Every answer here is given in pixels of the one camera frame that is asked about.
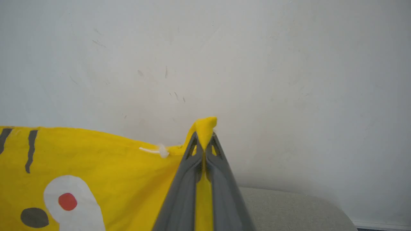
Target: dark gray oval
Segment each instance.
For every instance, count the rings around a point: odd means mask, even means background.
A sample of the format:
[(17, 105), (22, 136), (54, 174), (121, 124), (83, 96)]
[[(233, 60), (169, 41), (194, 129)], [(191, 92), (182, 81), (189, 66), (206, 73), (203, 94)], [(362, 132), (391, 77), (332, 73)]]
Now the dark gray oval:
[(21, 221), (32, 228), (43, 228), (48, 225), (46, 212), (40, 208), (27, 208), (21, 212)]

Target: white wall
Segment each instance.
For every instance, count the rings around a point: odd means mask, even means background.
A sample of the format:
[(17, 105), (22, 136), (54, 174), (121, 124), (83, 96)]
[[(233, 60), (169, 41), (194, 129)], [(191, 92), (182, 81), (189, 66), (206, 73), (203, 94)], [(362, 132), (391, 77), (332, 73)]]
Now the white wall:
[(0, 123), (174, 145), (195, 119), (218, 116), (242, 185), (411, 226), (410, 10), (398, 0), (2, 1)]

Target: gray surface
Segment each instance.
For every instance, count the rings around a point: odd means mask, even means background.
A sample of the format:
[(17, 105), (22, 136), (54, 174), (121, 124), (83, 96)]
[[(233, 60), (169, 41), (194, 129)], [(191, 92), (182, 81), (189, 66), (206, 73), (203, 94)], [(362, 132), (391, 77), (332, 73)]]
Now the gray surface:
[(257, 231), (357, 231), (333, 204), (312, 196), (240, 188)]

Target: cartoon face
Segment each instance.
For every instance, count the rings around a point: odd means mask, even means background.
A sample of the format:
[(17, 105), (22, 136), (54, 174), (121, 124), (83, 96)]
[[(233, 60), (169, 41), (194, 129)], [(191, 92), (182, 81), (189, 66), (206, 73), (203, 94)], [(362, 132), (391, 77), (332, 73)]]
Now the cartoon face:
[(83, 129), (0, 132), (1, 230), (151, 230), (181, 160)]

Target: yellow fabric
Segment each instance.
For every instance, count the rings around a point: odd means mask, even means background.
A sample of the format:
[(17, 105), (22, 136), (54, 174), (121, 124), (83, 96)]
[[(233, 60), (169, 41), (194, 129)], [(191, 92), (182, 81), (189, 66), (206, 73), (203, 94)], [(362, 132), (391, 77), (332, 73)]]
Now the yellow fabric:
[[(0, 149), (0, 226), (2, 230), (33, 230), (22, 222), (21, 213), (40, 208), (49, 224), (38, 230), (59, 230), (43, 193), (53, 179), (72, 175), (87, 183), (106, 230), (151, 230), (191, 135), (197, 131), (206, 147), (216, 124), (215, 117), (197, 120), (184, 145), (167, 148), (167, 158), (139, 149), (156, 149), (155, 145), (102, 132), (0, 127), (0, 131), (12, 128)], [(28, 173), (28, 137), (33, 130), (38, 132)], [(211, 185), (205, 175), (197, 187), (196, 230), (212, 230)]]

